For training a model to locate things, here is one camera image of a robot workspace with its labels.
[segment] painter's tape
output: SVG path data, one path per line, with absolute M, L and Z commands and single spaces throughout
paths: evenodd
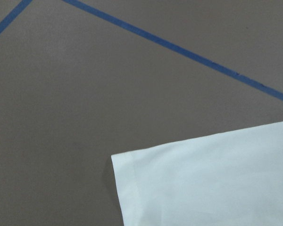
M 22 0 L 1 22 L 0 34 L 7 28 L 11 22 L 31 3 L 32 0 Z
M 155 43 L 157 43 L 157 44 L 159 44 L 163 47 L 166 47 L 166 48 L 168 48 L 168 49 L 170 49 L 174 52 L 177 52 L 177 53 L 179 53 L 179 54 L 181 54 L 185 57 L 188 57 L 188 58 L 190 58 L 194 61 L 197 61 L 197 62 L 199 62 L 199 63 L 201 63 L 201 64 L 203 64 L 207 67 L 210 67 L 210 68 L 212 68 L 216 71 L 219 71 L 219 72 L 221 72 L 225 75 L 228 75 L 228 76 L 230 76 L 230 77 L 232 77 L 236 80 L 239 80 L 239 81 L 241 81 L 241 82 L 243 82 L 243 83 L 245 83 L 249 86 L 252 86 L 252 87 L 254 87 L 258 90 L 261 90 L 262 92 L 265 92 L 265 93 L 283 101 L 283 93 L 278 91 L 278 90 L 275 90 L 271 87 L 265 86 L 258 81 L 255 81 L 253 79 L 246 77 L 245 75 L 242 75 L 242 74 L 235 72 L 235 71 L 233 71 L 229 68 L 226 68 L 226 67 L 224 67 L 220 64 L 217 64 L 217 63 L 215 63 L 215 62 L 213 62 L 209 59 L 206 59 L 206 58 L 204 58 L 204 57 L 202 57 L 202 56 L 200 56 L 196 53 L 193 53 L 193 52 L 191 52 L 187 49 L 184 49 L 180 46 L 177 46 L 177 45 L 175 45 L 175 44 L 173 44 L 173 43 L 171 43 L 171 42 L 169 42 L 165 39 L 162 39 L 162 38 L 160 38 L 160 37 L 158 37 L 154 34 L 151 34 L 151 33 L 147 32 L 143 29 L 135 27 L 135 26 L 133 26 L 133 25 L 131 25 L 131 24 L 125 22 L 125 21 L 117 19 L 114 16 L 111 16 L 107 13 L 104 13 L 104 12 L 102 12 L 102 11 L 92 7 L 92 6 L 86 5 L 86 4 L 84 4 L 84 3 L 82 3 L 78 0 L 63 0 L 63 1 L 79 8 L 79 9 L 82 9 L 82 10 L 88 12 L 88 13 L 91 13 L 91 14 L 99 17 L 99 18 L 102 18 L 102 19 L 104 19 L 108 22 L 111 22 L 111 23 L 113 23 L 117 26 L 120 26 L 120 27 L 126 29 L 127 31 L 133 32 L 133 33 L 135 33 L 135 34 L 137 34 L 141 37 L 144 37 L 144 38 L 146 38 L 146 39 L 148 39 L 152 42 L 155 42 Z

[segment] white cloth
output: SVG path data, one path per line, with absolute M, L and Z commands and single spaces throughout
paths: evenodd
M 283 122 L 112 162 L 125 226 L 283 226 Z

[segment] blue tape strip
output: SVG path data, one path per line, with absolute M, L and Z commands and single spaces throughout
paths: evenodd
M 128 23 L 126 23 L 126 22 L 124 22 L 120 19 L 117 19 L 117 18 L 115 18 L 115 17 L 113 17 L 113 16 L 111 16 L 107 13 L 104 13 L 104 12 L 94 8 L 94 7 L 88 6 L 88 5 L 86 5 L 86 4 L 84 4 L 80 1 L 77 1 L 77 0 L 63 0 L 63 1 L 79 8 L 79 9 L 82 9 L 82 10 L 88 12 L 88 13 L 91 13 L 91 14 L 99 17 L 99 18 L 102 18 L 102 19 L 104 19 L 108 22 L 111 22 L 111 23 L 113 23 L 117 26 L 120 26 L 120 27 L 126 29 L 127 31 L 133 32 L 133 33 L 135 33 L 135 34 L 137 34 L 141 37 L 144 37 L 144 38 L 146 38 L 146 39 L 148 39 L 152 42 L 155 42 L 158 45 L 166 47 L 166 48 L 168 48 L 168 49 L 170 49 L 174 52 L 177 52 L 177 53 L 179 53 L 179 54 L 181 54 L 185 57 L 188 57 L 188 58 L 190 58 L 194 61 L 197 61 L 197 62 L 199 62 L 199 63 L 201 63 L 201 64 L 203 64 L 207 67 L 210 67 L 210 68 L 212 68 L 216 71 L 219 71 L 219 72 L 221 72 L 225 75 L 228 75 L 228 76 L 230 76 L 230 77 L 232 77 L 236 80 L 239 80 L 239 81 L 241 81 L 241 82 L 243 82 L 243 83 L 245 83 L 249 86 L 252 86 L 256 89 L 259 89 L 259 90 L 261 90 L 261 91 L 283 101 L 283 93 L 281 93 L 281 92 L 279 92 L 279 91 L 277 91 L 277 90 L 275 90 L 271 87 L 265 86 L 265 85 L 255 81 L 253 79 L 250 79 L 250 78 L 248 78 L 248 77 L 246 77 L 242 74 L 239 74 L 239 73 L 237 73 L 237 72 L 235 72 L 235 71 L 233 71 L 229 68 L 226 68 L 222 65 L 219 65 L 219 64 L 217 64 L 217 63 L 215 63 L 215 62 L 213 62 L 209 59 L 206 59 L 206 58 L 204 58 L 200 55 L 197 55 L 197 54 L 195 54 L 195 53 L 193 53 L 189 50 L 186 50 L 186 49 L 184 49 L 180 46 L 177 46 L 177 45 L 175 45 L 175 44 L 173 44 L 173 43 L 171 43 L 167 40 L 164 40 L 164 39 L 162 39 L 162 38 L 160 38 L 156 35 L 153 35 L 153 34 L 147 32 L 147 31 L 144 31 L 144 30 L 142 30 L 138 27 L 135 27 L 131 24 L 128 24 Z
M 31 3 L 32 0 L 22 0 L 1 22 L 0 34 L 13 22 L 13 20 Z

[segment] white pillowcase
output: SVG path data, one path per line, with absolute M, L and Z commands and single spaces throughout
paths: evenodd
M 283 122 L 112 162 L 125 226 L 283 226 Z

